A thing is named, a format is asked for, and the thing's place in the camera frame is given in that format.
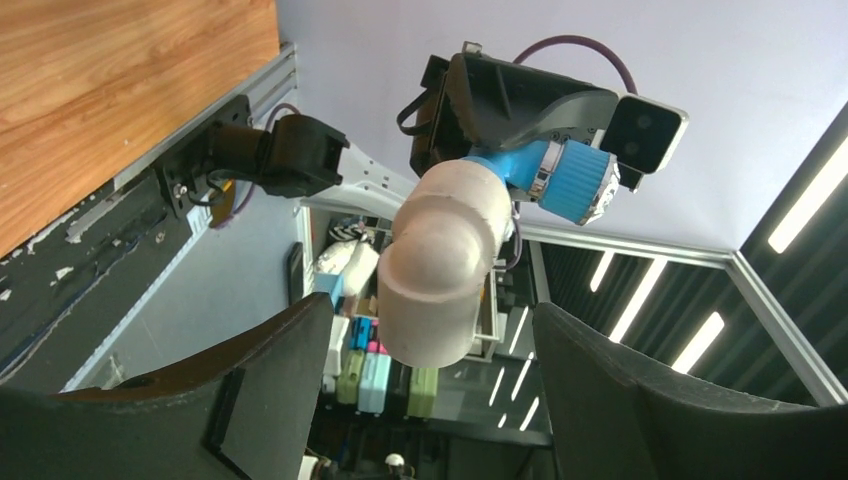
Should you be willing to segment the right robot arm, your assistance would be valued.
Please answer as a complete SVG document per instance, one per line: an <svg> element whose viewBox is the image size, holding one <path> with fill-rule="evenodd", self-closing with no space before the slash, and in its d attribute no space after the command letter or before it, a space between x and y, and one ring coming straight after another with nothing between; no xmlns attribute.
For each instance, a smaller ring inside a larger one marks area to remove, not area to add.
<svg viewBox="0 0 848 480"><path fill-rule="evenodd" d="M418 182L379 172L337 129L294 113L267 130L247 123L238 97L155 164L176 211L214 206L228 180L285 198L352 190L367 210L450 224L513 220L518 201L546 203L576 224L601 215L619 182L619 156L597 147L622 96L562 75L472 52L431 57L420 94L397 117L412 141Z"/></svg>

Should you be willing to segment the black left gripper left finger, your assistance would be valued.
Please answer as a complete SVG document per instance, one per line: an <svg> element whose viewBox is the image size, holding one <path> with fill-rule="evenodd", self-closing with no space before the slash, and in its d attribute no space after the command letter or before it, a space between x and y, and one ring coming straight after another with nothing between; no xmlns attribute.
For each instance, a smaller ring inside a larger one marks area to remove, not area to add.
<svg viewBox="0 0 848 480"><path fill-rule="evenodd" d="M294 479L333 308L313 293L262 324L103 390L1 391L5 479Z"/></svg>

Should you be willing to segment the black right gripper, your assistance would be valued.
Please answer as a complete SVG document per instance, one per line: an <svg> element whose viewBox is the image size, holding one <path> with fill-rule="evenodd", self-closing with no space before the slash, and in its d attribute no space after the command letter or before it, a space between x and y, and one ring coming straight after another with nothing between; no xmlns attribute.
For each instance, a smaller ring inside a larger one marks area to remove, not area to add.
<svg viewBox="0 0 848 480"><path fill-rule="evenodd" d="M484 55L431 55L409 105L410 167L422 177L474 148L506 151L534 140L589 136L610 124L619 95L570 77Z"/></svg>

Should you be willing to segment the blue water faucet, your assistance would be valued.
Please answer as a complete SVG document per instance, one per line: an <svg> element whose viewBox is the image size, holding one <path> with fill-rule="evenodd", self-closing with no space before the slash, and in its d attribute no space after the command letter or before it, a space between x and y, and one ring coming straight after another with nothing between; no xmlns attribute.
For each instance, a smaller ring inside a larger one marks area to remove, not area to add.
<svg viewBox="0 0 848 480"><path fill-rule="evenodd" d="M616 156L574 140L478 150L466 159L488 168L529 202L578 226L601 217L620 187Z"/></svg>

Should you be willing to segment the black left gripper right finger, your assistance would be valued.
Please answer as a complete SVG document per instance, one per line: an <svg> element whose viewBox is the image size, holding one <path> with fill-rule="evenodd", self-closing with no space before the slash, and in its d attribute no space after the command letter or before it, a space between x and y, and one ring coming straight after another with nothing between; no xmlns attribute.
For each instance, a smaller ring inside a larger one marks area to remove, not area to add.
<svg viewBox="0 0 848 480"><path fill-rule="evenodd" d="M614 343L551 303L534 340L568 479L843 479L847 409L734 391Z"/></svg>

